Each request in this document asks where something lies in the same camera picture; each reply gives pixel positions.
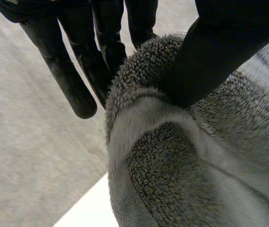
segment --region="gray towel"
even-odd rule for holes
[[[145,43],[113,82],[106,130],[115,217],[120,227],[269,227],[269,45],[181,109],[169,103],[163,73],[183,38]]]

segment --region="fuzzy fabric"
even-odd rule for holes
[[[145,43],[113,82],[115,217],[120,227],[269,227],[269,44],[185,110],[163,89],[184,35]]]

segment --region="floor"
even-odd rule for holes
[[[159,0],[154,30],[183,31],[196,18],[194,0]],[[126,14],[122,27],[130,55]],[[104,137],[100,105],[77,118],[38,50],[0,14],[0,227],[53,226],[106,173]]]

